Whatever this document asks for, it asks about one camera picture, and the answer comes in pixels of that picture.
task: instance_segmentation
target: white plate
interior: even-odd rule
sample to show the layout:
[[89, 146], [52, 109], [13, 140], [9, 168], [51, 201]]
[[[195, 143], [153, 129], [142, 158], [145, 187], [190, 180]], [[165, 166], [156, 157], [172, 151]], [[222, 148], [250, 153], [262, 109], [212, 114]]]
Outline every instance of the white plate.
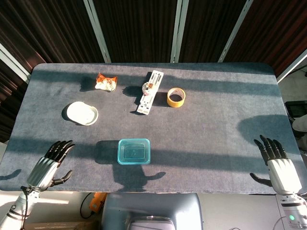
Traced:
[[90, 126], [98, 119], [98, 111], [83, 102], [74, 102], [67, 108], [67, 116], [81, 125]]

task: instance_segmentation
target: yellow tape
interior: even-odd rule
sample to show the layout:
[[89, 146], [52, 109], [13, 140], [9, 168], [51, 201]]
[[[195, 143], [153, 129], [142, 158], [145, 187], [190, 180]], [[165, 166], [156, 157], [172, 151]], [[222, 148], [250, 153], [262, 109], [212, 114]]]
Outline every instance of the yellow tape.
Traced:
[[[172, 99], [170, 99], [171, 95], [179, 95], [182, 100], [179, 102], [174, 102]], [[167, 93], [167, 103], [169, 106], [173, 108], [179, 108], [183, 105], [184, 99], [186, 98], [186, 93], [181, 88], [172, 88]]]

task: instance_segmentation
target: robotic hand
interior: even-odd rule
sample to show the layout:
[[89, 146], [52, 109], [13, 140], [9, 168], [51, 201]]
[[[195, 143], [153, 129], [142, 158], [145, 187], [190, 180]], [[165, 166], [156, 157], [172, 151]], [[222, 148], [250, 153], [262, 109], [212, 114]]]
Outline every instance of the robotic hand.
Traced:
[[29, 187], [21, 187], [21, 193], [12, 205], [9, 212], [0, 222], [0, 230], [23, 230], [24, 222], [29, 217], [34, 205], [39, 199], [39, 193], [58, 184], [67, 181], [71, 174], [70, 170], [61, 179], [53, 179], [56, 170], [65, 159], [68, 152], [73, 148], [72, 141], [57, 141], [47, 151], [33, 168], [27, 183]]
[[265, 165], [269, 169], [270, 180], [260, 179], [255, 174], [250, 176], [260, 184], [265, 184], [282, 195], [281, 205], [288, 217], [288, 224], [293, 229], [307, 229], [307, 203], [297, 195], [302, 188], [295, 167], [277, 140], [260, 135], [262, 143], [254, 140], [259, 147]]

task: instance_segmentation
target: teal plastic container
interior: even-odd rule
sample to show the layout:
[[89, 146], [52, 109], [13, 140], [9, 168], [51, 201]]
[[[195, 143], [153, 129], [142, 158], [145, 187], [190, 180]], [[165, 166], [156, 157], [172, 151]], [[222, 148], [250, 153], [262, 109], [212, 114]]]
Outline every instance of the teal plastic container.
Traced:
[[120, 164], [149, 164], [150, 141], [145, 138], [120, 140], [117, 161]]

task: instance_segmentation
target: table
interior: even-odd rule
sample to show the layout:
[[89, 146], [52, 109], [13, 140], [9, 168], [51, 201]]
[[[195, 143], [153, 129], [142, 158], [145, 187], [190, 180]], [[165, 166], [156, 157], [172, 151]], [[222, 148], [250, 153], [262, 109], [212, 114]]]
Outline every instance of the table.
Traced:
[[[135, 112], [151, 71], [164, 78], [149, 115]], [[114, 92], [94, 90], [101, 72], [118, 76]], [[186, 92], [181, 108], [166, 103], [173, 87]], [[95, 106], [92, 126], [67, 119], [65, 108]], [[306, 167], [295, 143], [272, 69], [259, 63], [40, 64], [35, 67], [0, 164], [0, 189], [20, 190], [40, 157], [57, 140], [76, 144], [56, 176], [73, 175], [51, 190], [272, 194], [250, 172], [268, 178], [253, 139], [280, 140], [303, 189]], [[117, 163], [122, 138], [148, 138], [149, 165]]]

